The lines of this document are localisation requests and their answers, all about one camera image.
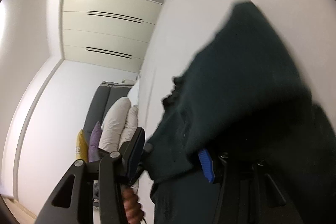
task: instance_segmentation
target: cabinet drawer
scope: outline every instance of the cabinet drawer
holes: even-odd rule
[[[98,32],[149,42],[155,25],[84,12],[63,12],[63,29]]]
[[[114,35],[63,30],[63,44],[76,47],[93,47],[119,52],[132,57],[144,59],[148,43]]]
[[[121,57],[112,54],[95,52],[86,48],[64,45],[65,59],[80,61],[104,67],[139,73],[142,59]]]
[[[150,0],[64,0],[65,12],[105,12],[155,24],[162,4]]]

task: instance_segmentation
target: gray sofa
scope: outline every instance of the gray sofa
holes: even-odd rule
[[[107,111],[121,97],[126,97],[132,85],[102,82],[97,88],[89,111],[87,112],[83,131],[85,140],[90,142],[90,136],[96,122],[102,123]]]

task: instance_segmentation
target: wooden floor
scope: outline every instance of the wooden floor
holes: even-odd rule
[[[4,198],[7,207],[20,224],[33,224],[36,216],[15,200]]]

